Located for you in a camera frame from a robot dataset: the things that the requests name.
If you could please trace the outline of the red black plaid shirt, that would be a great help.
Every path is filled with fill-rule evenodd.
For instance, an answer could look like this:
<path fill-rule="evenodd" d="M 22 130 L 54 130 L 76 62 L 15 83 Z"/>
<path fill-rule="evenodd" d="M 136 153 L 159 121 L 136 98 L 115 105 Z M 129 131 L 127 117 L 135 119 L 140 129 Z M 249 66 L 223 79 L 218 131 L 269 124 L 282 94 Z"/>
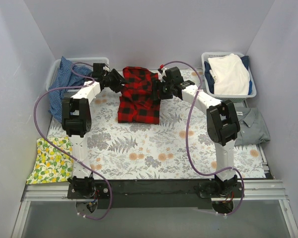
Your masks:
<path fill-rule="evenodd" d="M 158 74 L 142 67 L 123 69 L 127 84 L 121 89 L 117 112 L 119 123 L 159 124 L 160 100 L 152 99 L 152 86 Z"/>

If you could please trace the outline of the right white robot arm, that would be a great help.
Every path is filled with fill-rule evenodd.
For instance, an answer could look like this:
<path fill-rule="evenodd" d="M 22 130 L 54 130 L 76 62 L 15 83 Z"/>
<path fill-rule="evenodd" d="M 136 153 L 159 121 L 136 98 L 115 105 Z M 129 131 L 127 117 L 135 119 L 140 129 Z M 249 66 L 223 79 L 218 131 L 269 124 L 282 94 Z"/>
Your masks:
<path fill-rule="evenodd" d="M 234 145 L 240 131 L 233 102 L 216 99 L 191 80 L 185 81 L 177 67 L 161 66 L 158 72 L 161 79 L 153 83 L 154 99 L 166 100 L 177 97 L 191 103 L 192 108 L 199 109 L 207 118 L 207 133 L 215 145 L 217 167 L 211 174 L 214 179 L 202 187 L 201 192 L 220 197 L 228 196 L 237 186 Z"/>

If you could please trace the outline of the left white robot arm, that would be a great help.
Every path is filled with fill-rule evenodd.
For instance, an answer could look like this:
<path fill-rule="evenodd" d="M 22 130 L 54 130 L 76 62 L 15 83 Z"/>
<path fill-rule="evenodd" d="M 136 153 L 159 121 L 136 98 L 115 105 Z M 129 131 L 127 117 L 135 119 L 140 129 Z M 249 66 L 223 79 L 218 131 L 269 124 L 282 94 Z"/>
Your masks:
<path fill-rule="evenodd" d="M 119 92 L 125 83 L 116 70 L 110 70 L 104 63 L 94 63 L 92 67 L 93 71 L 87 75 L 83 87 L 62 100 L 62 128 L 70 139 L 76 158 L 73 177 L 69 179 L 70 192 L 83 198 L 94 198 L 97 194 L 87 155 L 87 133 L 92 127 L 90 104 L 104 88 Z"/>

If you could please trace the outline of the blue checked shirt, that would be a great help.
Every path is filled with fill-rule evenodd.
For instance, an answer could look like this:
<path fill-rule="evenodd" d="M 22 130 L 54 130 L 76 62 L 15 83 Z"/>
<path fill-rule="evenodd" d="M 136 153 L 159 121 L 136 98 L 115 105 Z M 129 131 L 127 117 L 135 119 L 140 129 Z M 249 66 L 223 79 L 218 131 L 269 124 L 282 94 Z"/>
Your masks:
<path fill-rule="evenodd" d="M 55 81 L 49 90 L 60 87 L 82 86 L 85 78 L 72 73 L 72 62 L 65 57 L 61 58 Z M 62 100 L 67 89 L 55 90 L 49 93 L 50 113 L 55 120 L 62 122 Z"/>

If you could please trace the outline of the right white plastic basket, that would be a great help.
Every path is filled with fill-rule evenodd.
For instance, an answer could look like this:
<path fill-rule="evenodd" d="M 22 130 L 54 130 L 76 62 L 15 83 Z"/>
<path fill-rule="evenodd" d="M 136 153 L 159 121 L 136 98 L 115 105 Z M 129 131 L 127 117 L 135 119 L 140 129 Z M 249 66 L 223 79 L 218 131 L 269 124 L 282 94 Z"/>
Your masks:
<path fill-rule="evenodd" d="M 242 53 L 206 52 L 201 55 L 206 92 L 221 100 L 242 102 L 256 96 L 250 57 Z"/>

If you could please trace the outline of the grey folded polo shirt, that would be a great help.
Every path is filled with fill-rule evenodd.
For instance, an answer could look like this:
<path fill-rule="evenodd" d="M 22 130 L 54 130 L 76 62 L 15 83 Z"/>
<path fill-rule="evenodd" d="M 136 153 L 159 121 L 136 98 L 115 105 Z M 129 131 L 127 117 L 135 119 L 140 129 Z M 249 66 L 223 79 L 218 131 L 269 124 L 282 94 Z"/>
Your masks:
<path fill-rule="evenodd" d="M 257 108 L 235 107 L 240 132 L 235 146 L 266 143 L 271 140 L 266 123 Z"/>

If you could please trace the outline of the lemon print cloth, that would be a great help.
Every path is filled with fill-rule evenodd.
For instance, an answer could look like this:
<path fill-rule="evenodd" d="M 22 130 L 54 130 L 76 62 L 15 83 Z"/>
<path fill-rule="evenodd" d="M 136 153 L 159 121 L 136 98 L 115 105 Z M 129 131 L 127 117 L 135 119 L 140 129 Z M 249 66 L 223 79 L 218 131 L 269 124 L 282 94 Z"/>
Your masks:
<path fill-rule="evenodd" d="M 72 145 L 69 138 L 50 137 L 48 140 L 53 145 L 44 138 L 39 138 L 36 142 L 37 157 L 33 171 L 27 178 L 27 184 L 65 182 L 73 175 L 73 159 L 54 147 L 57 146 L 71 155 Z"/>

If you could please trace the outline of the black base beam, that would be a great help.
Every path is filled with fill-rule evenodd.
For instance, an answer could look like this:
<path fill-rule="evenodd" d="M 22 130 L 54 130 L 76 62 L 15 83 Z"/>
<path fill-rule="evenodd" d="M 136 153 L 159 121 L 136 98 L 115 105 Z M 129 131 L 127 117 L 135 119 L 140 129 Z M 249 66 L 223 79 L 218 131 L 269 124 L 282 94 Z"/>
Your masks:
<path fill-rule="evenodd" d="M 71 182 L 67 199 L 95 202 L 110 208 L 212 209 L 214 202 L 232 203 L 242 197 L 242 186 L 223 190 L 214 179 L 139 179 Z"/>

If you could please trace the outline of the aluminium frame rail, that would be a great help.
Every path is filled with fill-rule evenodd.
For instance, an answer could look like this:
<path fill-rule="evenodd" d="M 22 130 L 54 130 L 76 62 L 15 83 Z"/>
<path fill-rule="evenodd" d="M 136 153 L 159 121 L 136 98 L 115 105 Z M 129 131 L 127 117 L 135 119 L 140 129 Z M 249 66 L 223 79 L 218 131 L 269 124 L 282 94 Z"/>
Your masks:
<path fill-rule="evenodd" d="M 282 181 L 246 180 L 242 197 L 227 217 L 212 209 L 98 207 L 91 219 L 79 215 L 87 201 L 67 199 L 69 184 L 28 185 L 14 238 L 298 238 Z"/>

